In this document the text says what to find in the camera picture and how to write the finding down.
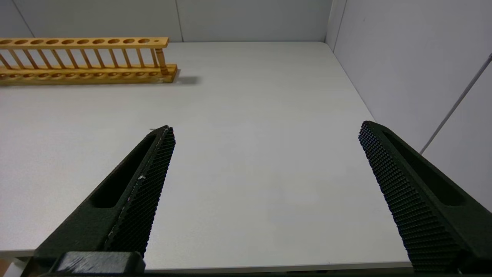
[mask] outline wooden rack base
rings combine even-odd
[[[0,85],[172,83],[178,67],[165,63],[162,49],[168,42],[167,37],[0,38],[0,49],[7,50],[17,64],[0,54]],[[100,49],[109,49],[113,64],[104,63]],[[127,49],[135,49],[139,64],[130,63]],[[48,61],[43,50],[51,51],[56,64]],[[63,62],[57,50],[65,51],[70,63]],[[152,55],[153,64],[144,64],[143,50]],[[35,61],[30,51],[37,51],[42,62]],[[85,64],[77,62],[72,51],[80,51]],[[97,62],[90,61],[89,51]],[[115,51],[121,51],[125,62],[117,61]],[[24,53],[30,65],[24,65],[18,53]]]
[[[92,68],[92,69],[21,69],[9,70],[0,67],[0,85],[83,85],[83,84],[134,84],[172,83],[178,67],[166,64],[168,74],[151,68]]]

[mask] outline white table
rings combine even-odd
[[[30,255],[148,133],[176,148],[147,270],[409,266],[319,42],[176,43],[174,84],[0,87],[0,255]]]

